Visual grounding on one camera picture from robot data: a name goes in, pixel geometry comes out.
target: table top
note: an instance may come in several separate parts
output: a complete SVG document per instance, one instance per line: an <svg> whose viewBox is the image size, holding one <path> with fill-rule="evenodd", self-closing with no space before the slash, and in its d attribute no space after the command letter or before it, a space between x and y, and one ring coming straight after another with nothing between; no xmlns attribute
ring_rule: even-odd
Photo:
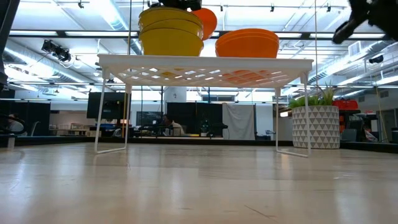
<svg viewBox="0 0 398 224"><path fill-rule="evenodd" d="M99 54L103 77L129 85L282 87L312 70L313 60Z"/></svg>

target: yellow bowl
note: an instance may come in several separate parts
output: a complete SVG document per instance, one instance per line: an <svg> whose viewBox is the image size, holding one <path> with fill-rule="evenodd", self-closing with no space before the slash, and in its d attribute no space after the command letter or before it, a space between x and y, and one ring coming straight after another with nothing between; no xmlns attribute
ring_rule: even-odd
<svg viewBox="0 0 398 224"><path fill-rule="evenodd" d="M162 28L180 29L190 32L191 34L194 34L201 39L203 38L203 28L201 26L194 22L183 19L166 19L163 21L155 22L153 24L145 26L145 28L141 30L141 34L147 32L148 30Z"/></svg>
<svg viewBox="0 0 398 224"><path fill-rule="evenodd" d="M139 29L142 30L148 25L167 19L188 20L198 24L200 27L203 27L202 21L196 15L181 9L169 7L155 7L145 10L139 15L138 26Z"/></svg>
<svg viewBox="0 0 398 224"><path fill-rule="evenodd" d="M144 55L199 56L203 41L180 29L153 29L139 36Z"/></svg>

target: table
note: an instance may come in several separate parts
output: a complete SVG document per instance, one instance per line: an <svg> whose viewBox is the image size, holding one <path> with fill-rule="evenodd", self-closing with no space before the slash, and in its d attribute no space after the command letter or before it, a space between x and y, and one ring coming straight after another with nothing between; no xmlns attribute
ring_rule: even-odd
<svg viewBox="0 0 398 224"><path fill-rule="evenodd" d="M300 78L305 90L305 111L307 120L308 154L280 151L278 148L278 115L276 116L276 151L294 156L308 157L311 154L308 118L308 73L313 60L277 58L227 58L227 57L185 57L153 55L106 55L99 54L102 68L102 94L98 121L104 100L106 80L112 75L126 84L128 101L131 87L137 86L208 86L237 88L274 88L276 114L279 114L280 89ZM127 128L125 146L119 149L98 151L98 131L95 140L95 153L106 153L127 148Z"/></svg>

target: planter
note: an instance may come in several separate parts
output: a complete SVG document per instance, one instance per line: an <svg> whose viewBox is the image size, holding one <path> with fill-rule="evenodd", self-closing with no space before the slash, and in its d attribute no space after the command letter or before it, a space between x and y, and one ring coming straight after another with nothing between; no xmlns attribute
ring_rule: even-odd
<svg viewBox="0 0 398 224"><path fill-rule="evenodd" d="M309 106L311 148L340 148L339 114L337 106ZM293 109L293 145L307 148L305 107Z"/></svg>

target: floor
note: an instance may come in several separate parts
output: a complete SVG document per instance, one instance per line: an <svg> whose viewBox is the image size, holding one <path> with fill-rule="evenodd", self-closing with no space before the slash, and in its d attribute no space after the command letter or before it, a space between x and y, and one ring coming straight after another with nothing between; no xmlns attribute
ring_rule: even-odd
<svg viewBox="0 0 398 224"><path fill-rule="evenodd" d="M101 144L102 149L115 144ZM398 154L93 143L0 151L0 223L395 223Z"/></svg>

